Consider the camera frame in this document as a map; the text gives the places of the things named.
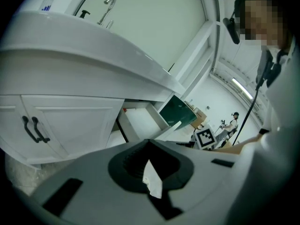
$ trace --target microphone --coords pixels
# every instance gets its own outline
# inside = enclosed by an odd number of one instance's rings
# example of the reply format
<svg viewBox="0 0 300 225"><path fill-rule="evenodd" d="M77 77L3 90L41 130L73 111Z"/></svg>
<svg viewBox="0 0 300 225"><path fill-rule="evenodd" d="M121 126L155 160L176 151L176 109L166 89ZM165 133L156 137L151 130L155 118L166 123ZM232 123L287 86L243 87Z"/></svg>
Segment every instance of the microphone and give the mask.
<svg viewBox="0 0 300 225"><path fill-rule="evenodd" d="M224 18L223 23L224 23L225 27L227 28L227 30L229 32L229 35L231 36L232 41L235 44L239 44L240 43L240 38L239 38L238 33L235 30L234 18L233 17L230 18L230 19Z"/></svg>

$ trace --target person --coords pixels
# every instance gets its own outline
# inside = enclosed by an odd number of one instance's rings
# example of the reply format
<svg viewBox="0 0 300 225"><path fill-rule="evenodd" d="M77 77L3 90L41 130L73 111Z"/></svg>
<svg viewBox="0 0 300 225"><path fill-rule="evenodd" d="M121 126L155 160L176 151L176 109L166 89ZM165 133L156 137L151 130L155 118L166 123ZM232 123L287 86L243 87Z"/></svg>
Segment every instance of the person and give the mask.
<svg viewBox="0 0 300 225"><path fill-rule="evenodd" d="M277 55L281 71L266 92L269 104L259 133L235 146L217 150L239 154L245 145L260 141L264 134L276 132L281 127L291 128L300 123L297 106L300 102L300 53L296 39L288 26L285 11L276 1L236 0L234 13L238 29L245 35L246 40L261 40L262 45L279 48L278 54L281 54Z"/></svg>
<svg viewBox="0 0 300 225"><path fill-rule="evenodd" d="M240 114L238 112L235 112L233 114L233 120L230 122L230 124L228 126L220 126L220 128L222 128L224 130L218 136L216 136L217 143L222 141L227 136L227 134L229 134L232 130L235 129L235 127L238 124L239 115Z"/></svg>

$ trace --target drawer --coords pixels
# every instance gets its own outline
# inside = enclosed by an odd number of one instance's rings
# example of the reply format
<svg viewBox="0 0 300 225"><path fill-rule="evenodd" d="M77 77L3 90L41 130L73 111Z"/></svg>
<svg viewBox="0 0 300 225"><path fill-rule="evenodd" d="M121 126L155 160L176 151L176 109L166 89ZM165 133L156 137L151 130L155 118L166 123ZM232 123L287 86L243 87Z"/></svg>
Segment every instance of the drawer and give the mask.
<svg viewBox="0 0 300 225"><path fill-rule="evenodd" d="M119 124L129 142L164 140L181 122L169 126L149 102L125 102L118 115Z"/></svg>

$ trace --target cabinet handle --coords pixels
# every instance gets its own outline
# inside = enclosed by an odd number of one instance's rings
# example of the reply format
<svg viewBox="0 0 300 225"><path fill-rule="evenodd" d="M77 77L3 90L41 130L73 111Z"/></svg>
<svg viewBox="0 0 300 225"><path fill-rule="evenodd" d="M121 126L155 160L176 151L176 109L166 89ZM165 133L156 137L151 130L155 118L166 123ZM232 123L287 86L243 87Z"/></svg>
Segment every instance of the cabinet handle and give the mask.
<svg viewBox="0 0 300 225"><path fill-rule="evenodd" d="M40 133L40 131L38 130L38 119L36 117L32 117L32 121L33 121L33 126L34 126L34 130L36 131L37 135L40 137L40 139L44 142L47 143L50 141L50 138L44 138L44 136Z"/></svg>
<svg viewBox="0 0 300 225"><path fill-rule="evenodd" d="M27 132L27 134L32 138L32 140L35 141L36 143L38 143L39 141L41 141L41 139L39 137L35 138L34 135L29 131L29 129L27 127L27 124L29 122L28 118L26 116L22 116L22 119L24 121L24 129Z"/></svg>

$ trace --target white paper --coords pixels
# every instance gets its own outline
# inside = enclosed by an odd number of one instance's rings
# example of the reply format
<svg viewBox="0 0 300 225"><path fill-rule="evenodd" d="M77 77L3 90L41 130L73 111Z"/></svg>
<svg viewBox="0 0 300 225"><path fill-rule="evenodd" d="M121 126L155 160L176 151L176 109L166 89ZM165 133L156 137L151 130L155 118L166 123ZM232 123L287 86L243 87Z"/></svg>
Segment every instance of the white paper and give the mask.
<svg viewBox="0 0 300 225"><path fill-rule="evenodd" d="M147 185L151 196L161 198L163 192L163 182L155 171L150 160L148 160L145 166L142 182Z"/></svg>

